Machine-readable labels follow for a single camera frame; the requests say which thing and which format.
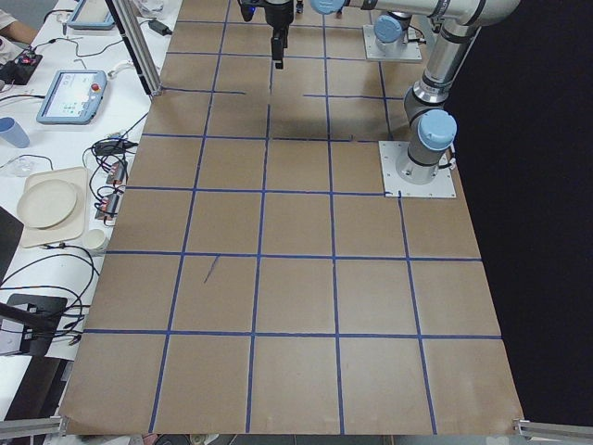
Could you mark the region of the person hand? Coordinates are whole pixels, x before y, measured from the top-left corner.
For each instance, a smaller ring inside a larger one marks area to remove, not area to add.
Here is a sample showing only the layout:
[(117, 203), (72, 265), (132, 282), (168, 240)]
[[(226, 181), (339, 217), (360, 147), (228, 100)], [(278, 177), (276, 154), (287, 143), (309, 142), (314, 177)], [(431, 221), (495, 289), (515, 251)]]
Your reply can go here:
[(10, 41), (30, 45), (38, 31), (24, 22), (14, 18), (9, 13), (0, 9), (1, 15), (1, 36)]

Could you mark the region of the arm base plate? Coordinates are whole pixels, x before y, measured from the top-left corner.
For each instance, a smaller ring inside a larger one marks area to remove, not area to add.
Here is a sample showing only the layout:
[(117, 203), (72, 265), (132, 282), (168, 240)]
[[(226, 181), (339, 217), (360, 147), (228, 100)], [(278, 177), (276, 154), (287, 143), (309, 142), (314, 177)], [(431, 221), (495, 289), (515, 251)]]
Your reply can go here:
[(452, 172), (441, 156), (434, 166), (421, 166), (409, 158), (406, 141), (380, 141), (379, 152), (386, 197), (455, 198)]
[(387, 44), (377, 39), (372, 25), (364, 25), (362, 30), (365, 54), (368, 60), (400, 63), (421, 63), (423, 61), (415, 30), (408, 29), (397, 41)]

